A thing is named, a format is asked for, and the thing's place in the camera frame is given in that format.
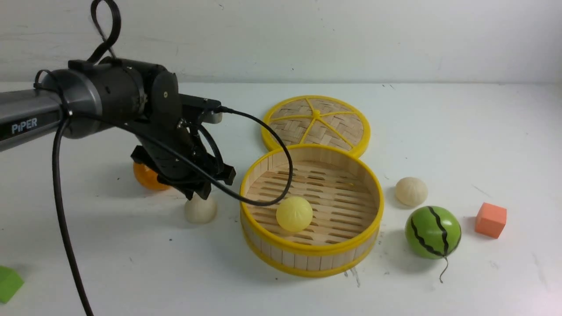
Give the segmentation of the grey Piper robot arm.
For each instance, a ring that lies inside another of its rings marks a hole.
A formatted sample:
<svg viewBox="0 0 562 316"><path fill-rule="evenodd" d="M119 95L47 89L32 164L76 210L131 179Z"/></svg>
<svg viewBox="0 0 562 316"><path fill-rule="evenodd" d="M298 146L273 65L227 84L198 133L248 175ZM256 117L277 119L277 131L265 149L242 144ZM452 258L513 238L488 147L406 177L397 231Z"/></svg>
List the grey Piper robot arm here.
<svg viewBox="0 0 562 316"><path fill-rule="evenodd" d="M211 182L200 171L226 185L236 175L217 149L207 152L199 136L207 134L203 123L221 122L220 106L217 100L180 94L176 75L161 65L108 57L98 65L70 61L67 69L46 74L30 90L2 92L1 150L54 132L69 111L90 113L104 120L73 118L64 136L90 136L111 128L109 120L128 124L189 161L140 138L131 155L138 181L141 176L154 176L157 185L174 187L188 199L194 194L207 199Z"/></svg>

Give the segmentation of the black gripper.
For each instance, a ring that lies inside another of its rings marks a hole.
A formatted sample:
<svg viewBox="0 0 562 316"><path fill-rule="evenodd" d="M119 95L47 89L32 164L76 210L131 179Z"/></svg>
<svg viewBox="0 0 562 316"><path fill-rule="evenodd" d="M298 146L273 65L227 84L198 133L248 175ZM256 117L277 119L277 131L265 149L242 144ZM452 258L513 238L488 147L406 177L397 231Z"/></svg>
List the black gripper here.
<svg viewBox="0 0 562 316"><path fill-rule="evenodd" d="M159 143L140 138L131 155L133 162L155 172L159 184L177 189L188 199L194 194L208 198L212 183L202 172L232 185L235 168L222 162L219 150L207 152L201 140L209 134L204 123L221 121L220 107L218 100L180 93L152 96L145 118L134 121L133 128Z"/></svg>

